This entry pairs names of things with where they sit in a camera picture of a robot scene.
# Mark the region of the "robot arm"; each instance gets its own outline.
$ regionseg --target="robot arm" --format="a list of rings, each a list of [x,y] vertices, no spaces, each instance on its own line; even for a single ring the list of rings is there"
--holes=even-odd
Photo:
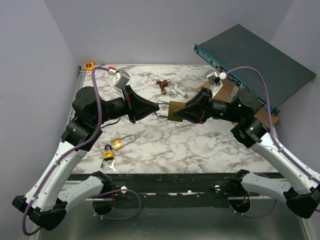
[[[117,86],[122,89],[122,97],[109,101],[100,99],[102,122],[128,115],[130,122],[134,124],[159,110],[155,103],[138,96],[129,85],[125,86],[128,76],[123,71],[116,73]],[[72,170],[90,151],[102,131],[99,130],[88,144],[70,152],[61,161],[57,160],[93,136],[99,118],[97,106],[93,87],[86,86],[77,92],[72,103],[76,117],[67,125],[52,161],[34,187],[26,195],[16,196],[12,202],[13,206],[27,214],[31,221],[48,231],[60,224],[71,207],[100,194],[103,188],[112,189],[110,178],[98,171],[77,186],[61,191]]]
[[[215,77],[218,81],[227,75],[222,72]],[[285,147],[278,140],[277,145],[280,148],[274,143],[269,128],[254,117],[261,107],[258,95],[249,89],[241,89],[228,103],[213,99],[211,91],[202,88],[173,116],[198,124],[205,123],[208,118],[238,123],[231,130],[233,136],[264,157],[288,182],[268,179],[242,170],[233,179],[236,187],[243,192],[258,193],[279,200],[286,203],[298,216],[310,218],[320,203],[320,174],[303,164],[287,149],[286,156],[282,151]]]

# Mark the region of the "small gold object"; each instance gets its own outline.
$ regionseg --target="small gold object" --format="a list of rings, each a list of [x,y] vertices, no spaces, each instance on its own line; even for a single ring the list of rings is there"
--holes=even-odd
[[[179,101],[170,101],[169,102],[169,110],[168,110],[168,120],[175,122],[182,122],[183,119],[177,116],[174,116],[174,113],[183,109],[186,106],[185,102]]]
[[[104,166],[105,161],[107,162],[115,159],[114,152],[112,151],[112,146],[109,144],[105,145],[104,151],[102,153],[103,153],[103,160],[101,163],[101,168]]]
[[[129,142],[126,142],[126,143],[122,143],[122,140],[123,139],[126,139],[126,138],[130,138],[131,141]],[[114,148],[114,150],[118,150],[118,149],[122,149],[125,145],[128,145],[130,143],[133,143],[135,140],[137,140],[137,136],[135,134],[128,134],[122,138],[116,138],[114,140],[111,140],[111,143],[112,143],[112,146]]]

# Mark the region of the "gray wall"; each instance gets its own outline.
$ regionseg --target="gray wall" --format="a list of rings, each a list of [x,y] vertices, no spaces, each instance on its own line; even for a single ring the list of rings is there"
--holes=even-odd
[[[270,41],[293,0],[44,0],[77,63],[205,64],[193,49],[235,24]]]
[[[280,107],[280,121],[276,125],[280,141],[317,172],[320,172],[319,11],[318,0],[308,4],[295,0],[271,40],[272,45],[317,74]],[[314,222],[319,223],[320,213],[313,215]]]
[[[79,68],[43,0],[0,1],[0,239],[23,239],[24,195],[52,159]]]

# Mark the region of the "metal frame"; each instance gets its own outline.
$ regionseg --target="metal frame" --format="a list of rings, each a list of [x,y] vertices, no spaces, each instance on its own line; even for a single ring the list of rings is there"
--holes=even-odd
[[[79,72],[79,76],[78,76],[78,80],[76,82],[76,87],[75,87],[75,91],[74,91],[74,95],[72,98],[72,101],[75,100],[76,98],[76,94],[78,92],[78,90],[80,88],[82,88],[82,86],[84,85],[84,81],[85,81],[85,77],[86,77],[86,70],[84,66],[79,66],[80,68],[80,72]],[[75,117],[75,110],[73,109],[72,105],[70,106],[70,111],[69,111],[69,115],[68,115],[68,120],[66,123],[66,126],[68,125],[68,123]]]
[[[281,180],[281,181],[285,181],[285,179],[281,176],[280,173],[278,172],[271,172],[271,173],[265,173],[268,177],[270,177],[271,179],[274,180]],[[139,183],[140,187],[143,189],[146,187],[146,185],[149,185],[150,188],[154,188],[155,191],[157,191],[157,189],[159,190],[160,186],[163,186],[165,188],[176,188],[175,185],[180,184],[179,181],[175,181],[174,179],[179,179],[182,181],[186,181],[188,180],[191,184],[190,189],[195,188],[197,185],[197,190],[198,191],[204,191],[204,189],[208,189],[209,188],[209,184],[214,185],[216,183],[222,183],[223,181],[228,181],[232,176],[234,175],[234,173],[167,173],[167,174],[110,174],[109,176],[113,179],[113,182],[115,184],[121,184],[121,183],[129,183],[132,184],[134,183],[134,185],[136,187],[139,187]],[[70,177],[68,178],[68,181],[65,183],[65,185],[63,186],[63,190],[69,189],[71,187],[74,187],[75,185],[81,183],[82,181],[85,181],[87,178],[89,178],[91,175],[90,174],[71,174]],[[166,184],[167,181],[171,181],[171,183],[173,184],[172,186],[168,186]],[[188,201],[194,199],[196,201],[199,201],[201,199],[208,199],[210,201],[212,201],[212,199],[209,199],[207,194],[204,193],[200,193],[200,192],[195,192],[192,195],[188,195]],[[148,199],[152,199],[154,198],[154,194],[152,194],[152,192],[146,192],[143,194],[143,202],[148,203],[147,200]],[[267,197],[265,196],[259,196],[259,197],[254,197],[255,199],[265,199]],[[102,198],[102,199],[92,199],[92,198],[88,198],[86,201],[110,201],[111,199],[109,198]],[[124,206],[124,208],[136,208],[137,203],[136,201],[133,200],[133,204],[127,204]],[[219,201],[215,202],[215,207],[223,207],[225,208],[226,206],[220,206]],[[316,231],[315,231],[315,226],[312,222],[311,219],[301,219],[301,224],[305,230],[305,234],[307,236],[307,238],[309,240],[316,240],[317,239],[317,235],[316,235]],[[35,224],[32,224],[32,230],[35,230],[37,228],[37,226]],[[37,234],[30,236],[29,240],[39,240],[41,237],[41,231],[39,231]]]

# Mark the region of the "wooden block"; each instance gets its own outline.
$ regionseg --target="wooden block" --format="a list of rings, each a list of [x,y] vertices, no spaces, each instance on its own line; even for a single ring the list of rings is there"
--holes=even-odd
[[[215,95],[214,99],[220,100],[220,101],[228,101],[228,99],[231,96],[232,90],[234,89],[234,84],[230,82],[228,79],[222,80],[223,87],[220,89],[220,91]],[[211,87],[211,83],[207,81],[206,83],[202,84],[200,87],[196,89],[197,92],[201,90],[201,88],[207,88],[209,89]],[[267,125],[269,128],[269,118],[268,113],[261,108],[256,114],[255,117],[260,120],[263,124]],[[275,124],[279,120],[278,116],[271,115],[271,121],[272,124]]]

